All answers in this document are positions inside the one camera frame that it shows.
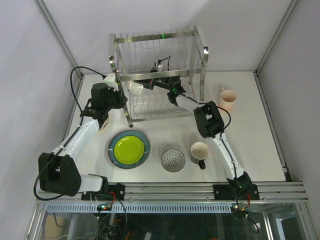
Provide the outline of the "stainless steel dish rack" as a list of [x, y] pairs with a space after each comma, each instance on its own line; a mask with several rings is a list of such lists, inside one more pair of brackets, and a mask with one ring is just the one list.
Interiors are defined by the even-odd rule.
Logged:
[[[180, 77], [186, 94], [194, 95], [193, 78], [199, 77], [199, 99], [205, 99], [205, 76], [209, 47], [199, 26], [146, 34], [109, 35], [109, 64], [128, 97], [124, 114], [130, 127], [134, 122], [188, 115], [168, 100], [168, 91], [154, 87], [141, 95], [128, 91], [128, 81]], [[163, 64], [163, 71], [156, 70]]]

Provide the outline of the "teal patterned white bowl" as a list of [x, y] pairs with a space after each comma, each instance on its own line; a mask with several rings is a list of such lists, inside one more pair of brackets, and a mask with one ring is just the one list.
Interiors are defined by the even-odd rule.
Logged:
[[135, 96], [140, 96], [143, 93], [144, 86], [140, 83], [136, 83], [134, 81], [128, 81], [126, 85], [127, 85], [128, 91]]

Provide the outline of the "black mug cream inside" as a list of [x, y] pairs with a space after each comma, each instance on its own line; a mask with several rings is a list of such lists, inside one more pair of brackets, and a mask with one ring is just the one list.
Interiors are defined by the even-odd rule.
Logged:
[[208, 158], [210, 150], [203, 142], [196, 142], [190, 148], [191, 161], [197, 164], [201, 170], [206, 168], [205, 160]]

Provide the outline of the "dark blue patterned bowl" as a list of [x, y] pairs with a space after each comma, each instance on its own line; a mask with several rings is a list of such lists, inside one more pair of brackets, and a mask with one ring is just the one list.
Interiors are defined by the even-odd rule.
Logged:
[[162, 154], [160, 161], [162, 167], [166, 171], [170, 173], [177, 173], [184, 168], [186, 164], [186, 157], [182, 151], [171, 148]]

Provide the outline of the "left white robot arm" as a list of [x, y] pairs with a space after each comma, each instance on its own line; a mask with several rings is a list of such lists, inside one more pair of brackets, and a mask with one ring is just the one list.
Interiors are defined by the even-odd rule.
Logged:
[[39, 174], [34, 187], [56, 194], [58, 198], [99, 192], [107, 179], [99, 175], [81, 174], [76, 162], [91, 138], [106, 123], [109, 111], [123, 109], [127, 100], [120, 83], [114, 86], [106, 81], [93, 84], [91, 97], [80, 112], [80, 122], [74, 132], [52, 152], [43, 152], [39, 156]]

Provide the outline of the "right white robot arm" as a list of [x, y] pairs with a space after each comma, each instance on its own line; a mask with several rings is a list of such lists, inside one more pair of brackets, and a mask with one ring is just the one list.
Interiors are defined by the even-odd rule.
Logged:
[[214, 101], [201, 102], [186, 95], [179, 76], [136, 80], [129, 84], [128, 89], [134, 95], [141, 95], [143, 89], [153, 90], [154, 87], [167, 90], [171, 104], [193, 113], [199, 134], [205, 139], [210, 139], [218, 148], [229, 183], [227, 189], [232, 198], [238, 200], [253, 197], [257, 186], [240, 165], [227, 140], [226, 128], [232, 120], [228, 110]]

